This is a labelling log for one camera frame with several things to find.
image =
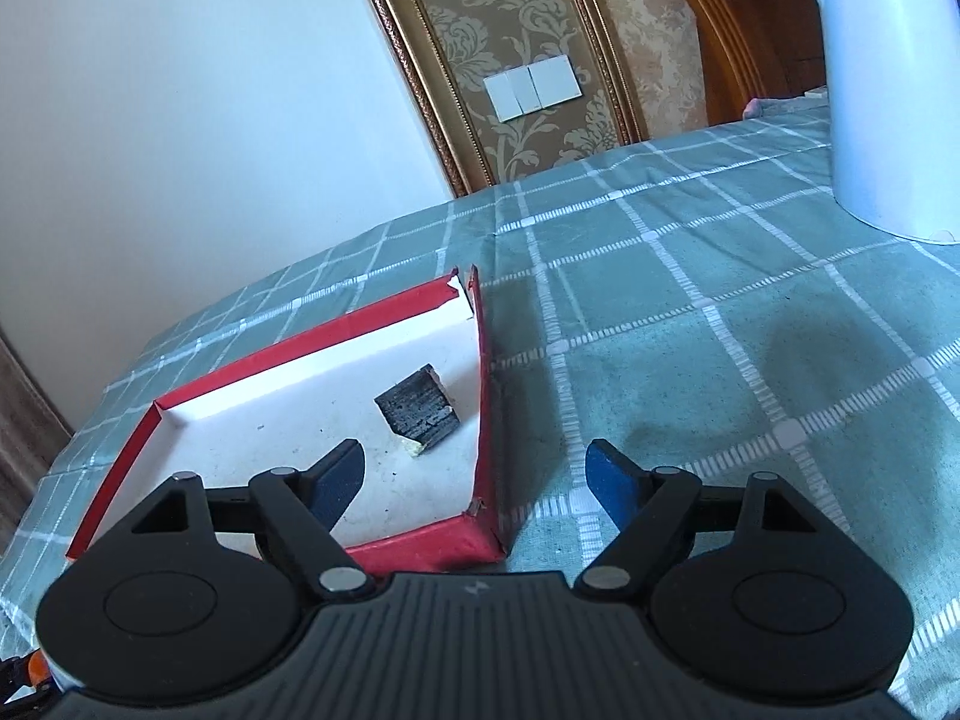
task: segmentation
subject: electric kettle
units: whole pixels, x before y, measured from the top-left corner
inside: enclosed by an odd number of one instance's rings
[[[837,202],[893,235],[960,242],[958,1],[817,2]]]

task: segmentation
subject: light switch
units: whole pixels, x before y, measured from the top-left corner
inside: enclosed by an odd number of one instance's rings
[[[510,119],[523,116],[523,109],[517,102],[514,87],[510,84],[506,73],[487,76],[483,79],[483,85],[487,87],[487,94],[490,96],[490,102],[493,103],[493,112],[501,122],[509,122]]]
[[[583,92],[566,55],[551,56],[527,65],[536,96],[543,108],[578,98]]]
[[[530,76],[529,66],[525,65],[507,70],[505,76],[510,79],[510,86],[512,90],[514,90],[514,95],[517,97],[517,102],[520,103],[520,110],[522,110],[523,113],[533,113],[543,108],[539,97],[536,95],[534,80]]]

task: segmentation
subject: wallpaper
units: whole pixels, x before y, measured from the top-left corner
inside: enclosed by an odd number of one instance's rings
[[[421,0],[497,182],[617,145],[610,102],[570,0]],[[584,95],[498,122],[483,78],[570,57]]]
[[[604,0],[637,87],[650,137],[707,126],[704,74],[685,0]]]

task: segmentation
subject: green plaid tablecloth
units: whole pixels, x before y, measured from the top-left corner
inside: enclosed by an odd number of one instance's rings
[[[0,562],[0,656],[151,400],[452,266],[477,264],[511,570],[573,577],[614,535],[584,485],[606,437],[714,484],[771,469],[901,583],[893,692],[960,704],[960,248],[858,223],[829,186],[827,109],[618,148],[399,218],[155,338],[104,391]]]

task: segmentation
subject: gold picture frame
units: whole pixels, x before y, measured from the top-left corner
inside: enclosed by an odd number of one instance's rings
[[[496,184],[440,43],[421,0],[370,0],[394,52],[454,196]],[[618,143],[648,134],[630,74],[598,0],[570,0],[587,37],[603,89],[610,100]]]

